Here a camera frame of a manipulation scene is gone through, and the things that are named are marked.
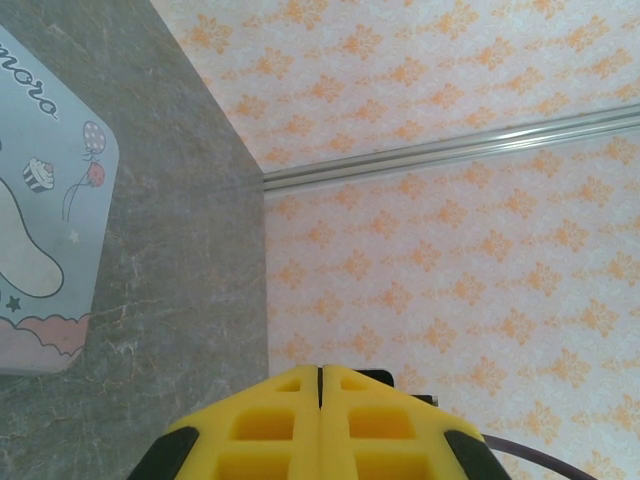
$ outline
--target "metal trim strip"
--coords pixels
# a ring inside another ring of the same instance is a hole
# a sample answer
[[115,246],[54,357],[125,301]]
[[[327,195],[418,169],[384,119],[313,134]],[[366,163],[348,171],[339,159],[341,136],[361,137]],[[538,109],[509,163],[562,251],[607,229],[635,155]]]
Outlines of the metal trim strip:
[[412,147],[286,168],[264,175],[264,190],[545,147],[640,128],[640,105],[480,133]]

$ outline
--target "balloon illustration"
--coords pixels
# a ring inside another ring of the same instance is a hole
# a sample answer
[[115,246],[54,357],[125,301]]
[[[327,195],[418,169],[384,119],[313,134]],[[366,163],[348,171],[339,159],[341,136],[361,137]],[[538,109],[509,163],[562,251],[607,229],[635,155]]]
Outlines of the balloon illustration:
[[89,162],[89,168],[78,181],[71,185],[62,200],[62,219],[69,221],[71,216],[71,206],[73,200],[80,187],[98,188],[104,183],[106,177],[104,168],[100,165],[100,159],[96,157],[102,153],[107,146],[106,135],[95,122],[85,122],[82,128],[82,137],[84,138],[85,151],[83,160]]
[[107,143],[107,137],[102,129],[94,122],[85,122],[82,129],[84,144],[90,155],[98,155],[102,153]]

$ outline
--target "cupcake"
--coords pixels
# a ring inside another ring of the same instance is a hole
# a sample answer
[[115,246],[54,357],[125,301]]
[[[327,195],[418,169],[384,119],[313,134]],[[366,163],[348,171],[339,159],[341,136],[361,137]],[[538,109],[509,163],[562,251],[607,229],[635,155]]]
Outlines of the cupcake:
[[53,188],[53,165],[32,158],[22,172],[24,181],[35,193],[46,192]]

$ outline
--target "mouse pad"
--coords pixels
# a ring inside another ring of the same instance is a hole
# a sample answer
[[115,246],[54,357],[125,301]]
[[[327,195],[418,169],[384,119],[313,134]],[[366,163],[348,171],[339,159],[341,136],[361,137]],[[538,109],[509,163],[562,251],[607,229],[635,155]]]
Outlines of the mouse pad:
[[2,27],[0,109],[0,373],[58,372],[84,346],[118,145]]

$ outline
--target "star illustration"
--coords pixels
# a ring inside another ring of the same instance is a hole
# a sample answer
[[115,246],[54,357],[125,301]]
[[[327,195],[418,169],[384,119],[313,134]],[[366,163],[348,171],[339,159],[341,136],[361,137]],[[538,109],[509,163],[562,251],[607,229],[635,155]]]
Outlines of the star illustration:
[[22,310],[20,308],[20,299],[12,297],[11,295],[9,295],[9,303],[7,303],[6,307],[10,308],[12,313],[16,310]]

